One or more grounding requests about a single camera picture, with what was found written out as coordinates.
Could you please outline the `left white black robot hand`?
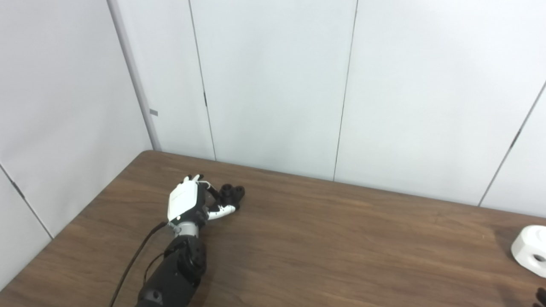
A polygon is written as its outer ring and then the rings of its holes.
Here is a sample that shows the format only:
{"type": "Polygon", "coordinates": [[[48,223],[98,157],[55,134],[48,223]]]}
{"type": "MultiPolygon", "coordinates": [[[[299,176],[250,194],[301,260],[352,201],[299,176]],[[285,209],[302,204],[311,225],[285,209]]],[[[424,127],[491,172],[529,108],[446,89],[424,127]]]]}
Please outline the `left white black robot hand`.
{"type": "Polygon", "coordinates": [[[172,225],[192,221],[202,227],[207,221],[223,218],[240,209],[238,199],[221,195],[203,175],[187,175],[171,191],[167,218],[172,225]]]}

